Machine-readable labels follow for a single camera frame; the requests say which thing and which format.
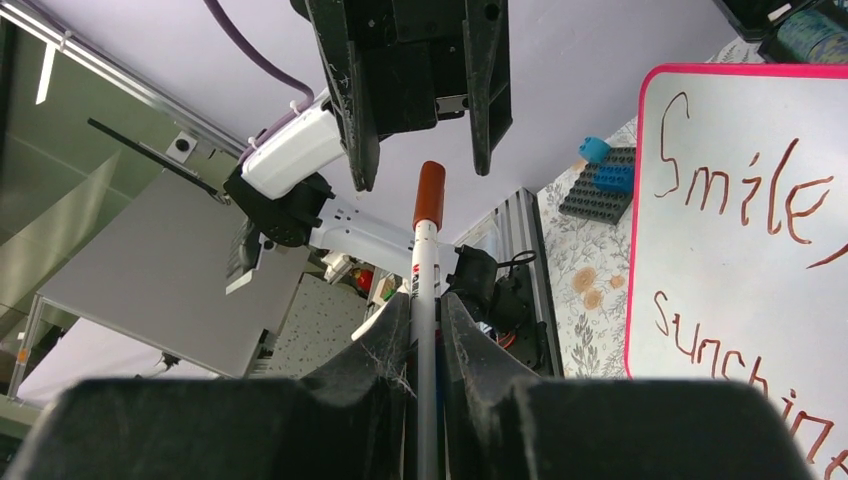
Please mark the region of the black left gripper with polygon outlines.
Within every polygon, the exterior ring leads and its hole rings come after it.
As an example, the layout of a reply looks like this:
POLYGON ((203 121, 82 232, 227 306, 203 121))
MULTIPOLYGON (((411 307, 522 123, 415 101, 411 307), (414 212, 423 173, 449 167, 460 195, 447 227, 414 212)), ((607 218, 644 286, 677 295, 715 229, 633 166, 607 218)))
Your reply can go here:
POLYGON ((513 123, 508 3, 307 1, 354 188, 372 191, 379 138, 470 114, 475 172, 513 123))

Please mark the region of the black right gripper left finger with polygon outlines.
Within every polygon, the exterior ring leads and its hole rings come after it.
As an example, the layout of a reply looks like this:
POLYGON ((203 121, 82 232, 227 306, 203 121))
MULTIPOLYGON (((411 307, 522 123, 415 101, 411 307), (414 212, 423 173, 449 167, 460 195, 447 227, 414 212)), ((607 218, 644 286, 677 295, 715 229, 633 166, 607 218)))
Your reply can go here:
POLYGON ((397 479, 410 299, 299 379, 94 379, 23 442, 17 479, 397 479))

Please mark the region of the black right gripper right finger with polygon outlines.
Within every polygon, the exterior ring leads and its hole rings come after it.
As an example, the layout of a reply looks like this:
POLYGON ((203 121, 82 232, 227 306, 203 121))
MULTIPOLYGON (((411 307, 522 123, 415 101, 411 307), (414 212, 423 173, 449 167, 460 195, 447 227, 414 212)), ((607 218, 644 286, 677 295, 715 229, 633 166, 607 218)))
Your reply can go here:
POLYGON ((444 408, 454 479, 807 479, 774 408, 712 380, 544 377, 443 295, 444 408))

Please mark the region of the red capped marker pen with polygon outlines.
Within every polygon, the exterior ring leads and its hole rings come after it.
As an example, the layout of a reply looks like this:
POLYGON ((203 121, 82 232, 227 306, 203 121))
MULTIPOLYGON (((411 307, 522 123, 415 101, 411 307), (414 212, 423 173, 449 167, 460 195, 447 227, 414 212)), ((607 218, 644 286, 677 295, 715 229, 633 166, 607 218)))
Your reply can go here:
POLYGON ((436 282, 438 227, 429 219, 414 226, 410 278, 410 320, 416 345, 415 474, 439 479, 439 435, 436 364, 436 282))

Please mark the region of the red marker cap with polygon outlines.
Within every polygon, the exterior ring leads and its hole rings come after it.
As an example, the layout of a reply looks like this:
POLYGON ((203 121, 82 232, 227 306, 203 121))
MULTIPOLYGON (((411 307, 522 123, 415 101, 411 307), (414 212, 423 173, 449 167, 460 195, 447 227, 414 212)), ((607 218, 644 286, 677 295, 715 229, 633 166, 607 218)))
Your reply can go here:
POLYGON ((412 227, 420 221, 433 222, 438 229, 442 226, 445 196, 445 168, 438 162, 426 161, 422 164, 412 227))

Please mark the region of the pink framed whiteboard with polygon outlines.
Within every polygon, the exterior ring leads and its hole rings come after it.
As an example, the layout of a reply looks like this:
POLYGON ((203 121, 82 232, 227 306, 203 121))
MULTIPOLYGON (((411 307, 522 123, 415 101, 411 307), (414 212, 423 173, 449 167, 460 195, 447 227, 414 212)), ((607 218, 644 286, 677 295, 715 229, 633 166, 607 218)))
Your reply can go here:
POLYGON ((847 475, 847 69, 667 64, 640 92, 625 369, 758 390, 847 475))

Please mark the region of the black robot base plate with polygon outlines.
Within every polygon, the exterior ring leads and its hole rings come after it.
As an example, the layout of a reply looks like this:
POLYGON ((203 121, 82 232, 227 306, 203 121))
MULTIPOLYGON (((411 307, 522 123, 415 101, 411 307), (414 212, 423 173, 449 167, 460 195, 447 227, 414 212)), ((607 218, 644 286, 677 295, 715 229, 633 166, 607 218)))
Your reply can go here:
POLYGON ((459 297, 479 328, 522 365, 539 375, 556 375, 551 321, 543 315, 540 288, 531 272, 537 252, 524 250, 504 262, 468 245, 455 253, 448 291, 459 297))

